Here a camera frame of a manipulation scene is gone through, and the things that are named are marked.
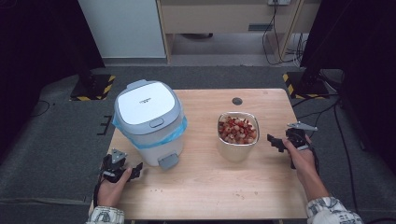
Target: white bowl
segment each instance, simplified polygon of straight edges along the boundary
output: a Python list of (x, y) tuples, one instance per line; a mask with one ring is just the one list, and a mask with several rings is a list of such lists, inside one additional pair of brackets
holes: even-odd
[[(225, 142), (223, 139), (221, 139), (220, 132), (219, 132), (219, 123), (221, 120), (223, 120), (224, 118), (227, 118), (227, 117), (247, 119), (249, 124), (251, 124), (252, 127), (257, 132), (256, 137), (253, 139), (253, 142), (251, 142), (249, 144), (240, 145), (240, 144), (228, 143), (228, 142)], [(219, 120), (218, 120), (218, 137), (219, 137), (219, 141), (218, 141), (219, 154), (228, 161), (240, 162), (247, 158), (250, 150), (253, 149), (254, 146), (256, 145), (256, 143), (259, 141), (259, 137), (260, 137), (259, 124), (258, 124), (256, 118), (249, 113), (226, 112), (226, 113), (220, 115)]]

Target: food in bowl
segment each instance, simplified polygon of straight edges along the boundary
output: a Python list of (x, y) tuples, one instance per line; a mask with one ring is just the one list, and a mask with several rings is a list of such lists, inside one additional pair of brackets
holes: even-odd
[(251, 144), (257, 138), (257, 130), (248, 119), (224, 117), (219, 120), (219, 136), (227, 143)]

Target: floor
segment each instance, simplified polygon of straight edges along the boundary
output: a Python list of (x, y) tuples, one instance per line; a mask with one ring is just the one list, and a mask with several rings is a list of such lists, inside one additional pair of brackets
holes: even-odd
[[(150, 63), (150, 66), (298, 66), (294, 50), (298, 48), (300, 35), (302, 42), (308, 34), (294, 34), (290, 39), (286, 63), (275, 60), (273, 48), (263, 33), (176, 35), (169, 63)], [(139, 66), (137, 63), (107, 63), (107, 66)]]

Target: patterned sleeve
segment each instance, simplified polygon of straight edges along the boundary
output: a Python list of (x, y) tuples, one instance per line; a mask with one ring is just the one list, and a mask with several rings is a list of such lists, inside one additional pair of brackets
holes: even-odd
[(306, 213), (308, 214), (308, 224), (363, 224), (358, 214), (347, 211), (342, 203), (334, 197), (312, 200), (306, 206)]
[(97, 206), (93, 209), (86, 224), (123, 224), (124, 214), (121, 210), (112, 207)]

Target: white cabinet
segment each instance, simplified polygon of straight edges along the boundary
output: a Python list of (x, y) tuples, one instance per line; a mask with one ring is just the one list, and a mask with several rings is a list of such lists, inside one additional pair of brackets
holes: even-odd
[(78, 0), (102, 58), (165, 58), (156, 0)]

